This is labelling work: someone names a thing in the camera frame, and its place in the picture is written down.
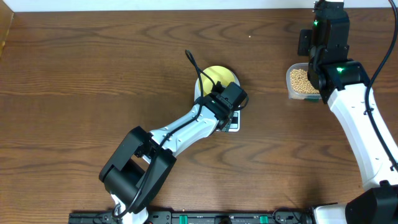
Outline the yellow bowl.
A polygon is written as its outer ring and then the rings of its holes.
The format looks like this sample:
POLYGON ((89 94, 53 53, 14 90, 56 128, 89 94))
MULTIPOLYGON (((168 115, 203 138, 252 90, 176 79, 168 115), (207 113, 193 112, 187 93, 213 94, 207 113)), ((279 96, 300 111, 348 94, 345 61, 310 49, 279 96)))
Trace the yellow bowl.
POLYGON ((220 82, 222 86, 227 87, 231 82, 240 85, 237 76, 228 68, 219 65, 210 66, 201 73, 203 85, 203 95, 211 92, 213 85, 220 82))

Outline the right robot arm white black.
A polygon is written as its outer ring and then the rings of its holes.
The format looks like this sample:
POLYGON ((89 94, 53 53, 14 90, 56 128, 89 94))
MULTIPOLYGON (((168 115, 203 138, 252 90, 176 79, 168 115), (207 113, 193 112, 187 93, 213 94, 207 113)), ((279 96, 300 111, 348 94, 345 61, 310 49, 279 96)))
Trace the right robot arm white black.
POLYGON ((397 223, 397 144, 374 98, 372 77, 348 57, 350 21, 343 1, 315 1, 311 29, 300 32, 298 54, 307 77, 340 122, 354 153, 364 193, 348 203, 312 207, 307 223, 397 223))

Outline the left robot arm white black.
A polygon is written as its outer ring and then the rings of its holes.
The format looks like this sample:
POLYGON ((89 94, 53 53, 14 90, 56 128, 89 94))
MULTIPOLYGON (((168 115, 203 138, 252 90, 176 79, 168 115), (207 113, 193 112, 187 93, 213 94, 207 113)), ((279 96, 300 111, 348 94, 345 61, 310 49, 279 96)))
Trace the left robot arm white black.
POLYGON ((99 173, 115 201, 113 220, 144 223, 146 207, 163 186, 177 156, 215 131, 227 131, 233 116, 248 103, 248 94, 235 82, 217 83, 199 96, 192 109, 173 123, 145 131, 130 130, 99 173))

